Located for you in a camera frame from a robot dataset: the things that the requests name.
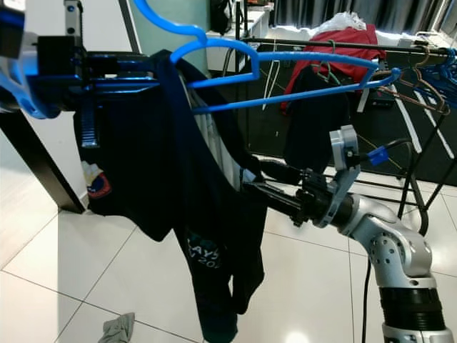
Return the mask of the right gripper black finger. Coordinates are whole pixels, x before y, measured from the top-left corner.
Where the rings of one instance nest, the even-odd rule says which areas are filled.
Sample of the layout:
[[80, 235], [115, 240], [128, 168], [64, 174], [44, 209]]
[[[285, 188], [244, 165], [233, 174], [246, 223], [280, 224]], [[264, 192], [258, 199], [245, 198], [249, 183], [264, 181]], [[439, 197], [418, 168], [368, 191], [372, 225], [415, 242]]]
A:
[[306, 180], [306, 172], [283, 162], [261, 162], [260, 166], [265, 176], [285, 185], [299, 186]]
[[267, 183], [247, 183], [247, 192], [268, 208], [288, 216], [294, 224], [303, 224], [310, 219], [306, 214], [306, 203], [298, 197], [283, 192]]

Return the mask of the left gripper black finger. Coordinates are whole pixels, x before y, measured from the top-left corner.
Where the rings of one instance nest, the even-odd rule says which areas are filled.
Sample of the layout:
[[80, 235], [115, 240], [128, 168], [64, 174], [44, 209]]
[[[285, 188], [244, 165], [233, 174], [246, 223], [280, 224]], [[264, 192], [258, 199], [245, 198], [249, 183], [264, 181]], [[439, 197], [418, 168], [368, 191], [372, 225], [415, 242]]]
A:
[[161, 84], [154, 75], [123, 76], [115, 79], [115, 92], [142, 92]]
[[157, 71], [166, 56], [117, 56], [118, 71]]

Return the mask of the dark navy printed shirt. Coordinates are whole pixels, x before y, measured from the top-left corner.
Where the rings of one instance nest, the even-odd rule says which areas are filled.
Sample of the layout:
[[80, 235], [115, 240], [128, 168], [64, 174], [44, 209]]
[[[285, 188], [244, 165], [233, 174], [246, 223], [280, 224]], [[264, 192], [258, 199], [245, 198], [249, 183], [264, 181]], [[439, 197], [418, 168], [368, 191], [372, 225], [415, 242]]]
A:
[[225, 104], [216, 89], [187, 91], [205, 75], [169, 50], [147, 59], [156, 87], [101, 97], [98, 146], [79, 147], [89, 209], [130, 219], [160, 242], [174, 233], [191, 274], [206, 343], [232, 343], [238, 318], [264, 279], [261, 243], [267, 207], [243, 189], [262, 180], [232, 111], [195, 114]]

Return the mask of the grey green garment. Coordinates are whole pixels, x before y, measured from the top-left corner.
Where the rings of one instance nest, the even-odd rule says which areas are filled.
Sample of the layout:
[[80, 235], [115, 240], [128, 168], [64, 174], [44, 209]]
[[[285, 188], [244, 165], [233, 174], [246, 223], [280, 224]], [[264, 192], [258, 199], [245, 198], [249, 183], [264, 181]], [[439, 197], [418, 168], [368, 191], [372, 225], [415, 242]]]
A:
[[97, 343], [131, 343], [134, 333], [135, 313], [120, 314], [102, 324], [102, 334]]

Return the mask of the brown plastic hanger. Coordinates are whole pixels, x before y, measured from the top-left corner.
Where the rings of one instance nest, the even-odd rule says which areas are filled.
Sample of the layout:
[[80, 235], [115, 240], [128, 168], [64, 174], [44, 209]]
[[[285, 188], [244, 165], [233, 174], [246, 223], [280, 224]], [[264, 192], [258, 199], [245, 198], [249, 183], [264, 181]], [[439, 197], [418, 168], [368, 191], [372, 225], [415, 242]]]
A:
[[457, 106], [457, 87], [441, 82], [434, 71], [434, 66], [446, 59], [447, 48], [415, 43], [412, 49], [420, 49], [422, 59], [409, 65], [391, 84], [379, 87], [379, 91], [425, 110], [450, 115]]

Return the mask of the navy blue hung garment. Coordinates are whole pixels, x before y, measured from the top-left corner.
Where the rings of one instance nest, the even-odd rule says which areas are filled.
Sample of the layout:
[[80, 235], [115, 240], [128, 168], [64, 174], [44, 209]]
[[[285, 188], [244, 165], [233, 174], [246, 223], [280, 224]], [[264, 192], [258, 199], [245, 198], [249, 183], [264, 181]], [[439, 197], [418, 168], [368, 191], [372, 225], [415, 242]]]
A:
[[285, 114], [290, 121], [283, 157], [295, 169], [323, 172], [332, 159], [329, 133], [350, 123], [347, 94], [329, 94], [293, 100]]

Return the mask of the black backpack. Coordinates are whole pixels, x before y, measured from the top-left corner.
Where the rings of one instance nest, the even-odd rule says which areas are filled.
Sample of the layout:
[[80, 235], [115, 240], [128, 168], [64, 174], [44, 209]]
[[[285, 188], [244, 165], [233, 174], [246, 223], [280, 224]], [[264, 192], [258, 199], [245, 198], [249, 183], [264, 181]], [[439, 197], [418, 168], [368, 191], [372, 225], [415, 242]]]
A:
[[209, 31], [224, 35], [233, 23], [233, 0], [209, 0]]

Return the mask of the red cloth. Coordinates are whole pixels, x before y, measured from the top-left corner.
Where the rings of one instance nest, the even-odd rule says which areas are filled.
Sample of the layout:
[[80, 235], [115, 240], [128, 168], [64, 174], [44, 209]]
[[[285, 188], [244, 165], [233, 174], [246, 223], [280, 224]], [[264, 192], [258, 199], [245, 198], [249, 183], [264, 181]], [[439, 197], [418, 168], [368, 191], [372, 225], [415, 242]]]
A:
[[[343, 48], [340, 43], [352, 44], [370, 44], [376, 45], [378, 43], [378, 36], [376, 36], [376, 27], [368, 25], [367, 30], [355, 30], [352, 27], [341, 31], [327, 31], [311, 37], [311, 41], [333, 41], [336, 46], [305, 46], [303, 51], [333, 53], [345, 56], [352, 56], [353, 58], [360, 58], [365, 60], [384, 60], [386, 59], [386, 52], [379, 49], [364, 49], [364, 48]], [[331, 62], [328, 66], [320, 65], [317, 60], [298, 60], [295, 62], [293, 68], [293, 76], [288, 82], [285, 94], [293, 94], [294, 87], [303, 86], [304, 82], [299, 79], [302, 71], [313, 71], [318, 68], [319, 79], [323, 77], [330, 78], [330, 85], [337, 86], [340, 83], [351, 83], [353, 81], [361, 81], [363, 76], [366, 75], [368, 69], [362, 66], [355, 66], [352, 64], [343, 64], [338, 62]]]

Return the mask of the white crumpled cloth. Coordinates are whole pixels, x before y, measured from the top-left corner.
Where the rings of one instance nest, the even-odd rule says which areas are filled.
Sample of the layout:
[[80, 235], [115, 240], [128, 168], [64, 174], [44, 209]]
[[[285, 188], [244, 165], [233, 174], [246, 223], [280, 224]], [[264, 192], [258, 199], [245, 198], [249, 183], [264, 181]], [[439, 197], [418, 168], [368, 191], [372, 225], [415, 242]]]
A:
[[329, 20], [317, 26], [311, 33], [319, 35], [327, 31], [341, 31], [347, 29], [347, 27], [363, 31], [368, 29], [368, 24], [357, 13], [346, 11], [334, 14]]

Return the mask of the black metal clothes rack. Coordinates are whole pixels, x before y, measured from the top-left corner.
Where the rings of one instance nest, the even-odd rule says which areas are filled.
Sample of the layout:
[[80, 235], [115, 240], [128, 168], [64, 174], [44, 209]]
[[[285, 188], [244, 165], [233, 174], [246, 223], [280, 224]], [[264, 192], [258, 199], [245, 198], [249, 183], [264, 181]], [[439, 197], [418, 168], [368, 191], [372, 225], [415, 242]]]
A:
[[[311, 41], [314, 29], [272, 25], [265, 37], [242, 39], [260, 52], [300, 52], [305, 46], [336, 46], [333, 41]], [[372, 60], [379, 64], [380, 78], [392, 69], [403, 72], [422, 59], [415, 43], [435, 48], [455, 48], [453, 40], [438, 32], [421, 31], [415, 35], [392, 34], [376, 29], [378, 43], [340, 43], [343, 48], [379, 49], [386, 59]], [[370, 177], [385, 177], [382, 189], [391, 195], [386, 201], [395, 204], [405, 217], [418, 220], [418, 230], [431, 228], [434, 200], [444, 190], [457, 193], [457, 106], [444, 116], [420, 106], [394, 98], [378, 88], [347, 92], [350, 101], [350, 124], [355, 125], [363, 151], [369, 151], [402, 139], [404, 148], [389, 150], [391, 160], [370, 166]]]

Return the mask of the dark striped curtains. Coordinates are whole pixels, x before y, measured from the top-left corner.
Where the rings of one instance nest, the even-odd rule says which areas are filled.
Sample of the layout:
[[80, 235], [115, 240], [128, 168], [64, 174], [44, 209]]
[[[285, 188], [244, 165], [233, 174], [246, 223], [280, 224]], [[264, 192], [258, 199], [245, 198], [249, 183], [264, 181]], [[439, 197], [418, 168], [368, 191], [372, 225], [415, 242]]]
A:
[[351, 12], [392, 34], [421, 31], [457, 34], [457, 0], [271, 0], [272, 25], [316, 29], [339, 13]]

